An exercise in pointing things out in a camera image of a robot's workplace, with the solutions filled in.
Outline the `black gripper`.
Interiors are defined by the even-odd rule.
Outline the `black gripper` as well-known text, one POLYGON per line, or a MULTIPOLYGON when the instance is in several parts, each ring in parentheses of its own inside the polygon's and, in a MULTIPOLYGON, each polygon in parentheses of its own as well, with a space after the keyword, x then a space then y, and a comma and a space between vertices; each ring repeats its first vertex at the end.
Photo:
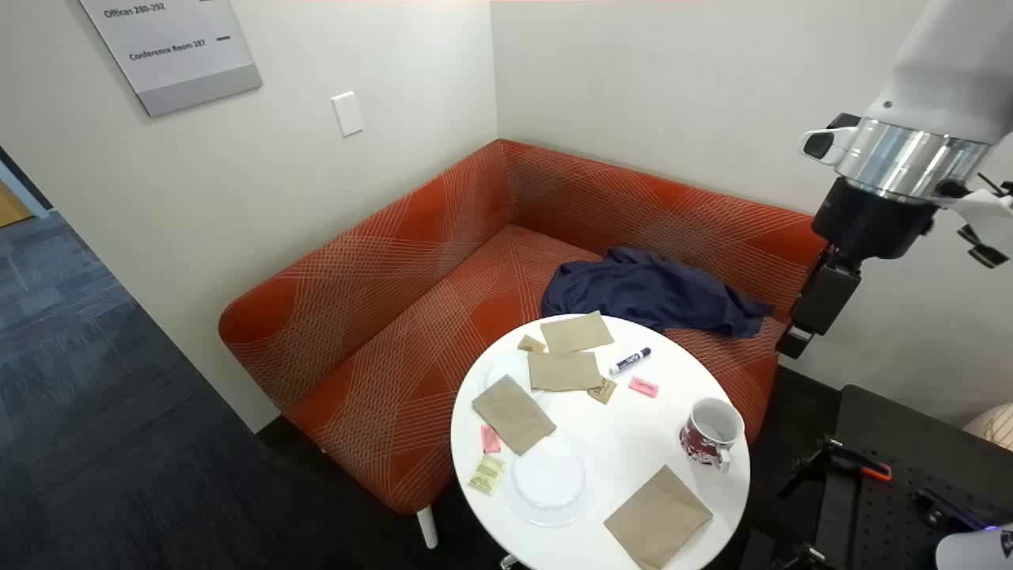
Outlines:
POLYGON ((780 351, 801 359, 816 335, 828 332, 857 293, 860 262, 871 257, 900 259, 931 224, 931 203, 873 197, 839 178, 815 220, 815 233, 827 247, 790 305, 780 351))

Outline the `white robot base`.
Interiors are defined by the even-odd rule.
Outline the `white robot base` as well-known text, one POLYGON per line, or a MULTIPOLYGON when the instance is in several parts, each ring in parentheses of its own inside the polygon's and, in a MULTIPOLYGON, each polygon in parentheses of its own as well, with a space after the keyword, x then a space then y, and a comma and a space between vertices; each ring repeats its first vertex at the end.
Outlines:
POLYGON ((933 551, 938 570, 1013 570, 1013 526, 944 537, 933 551))

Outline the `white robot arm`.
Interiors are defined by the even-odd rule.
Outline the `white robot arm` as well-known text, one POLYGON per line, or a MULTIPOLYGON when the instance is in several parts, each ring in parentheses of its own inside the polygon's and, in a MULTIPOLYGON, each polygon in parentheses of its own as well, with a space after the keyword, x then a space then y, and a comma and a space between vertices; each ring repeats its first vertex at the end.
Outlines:
POLYGON ((1010 183, 980 162, 1013 133, 1013 0, 931 0, 865 114, 815 131, 805 153, 836 172, 815 233, 827 242, 780 351, 827 335, 860 286, 860 262, 900 259, 941 210, 961 220, 969 257, 1010 259, 1010 183))

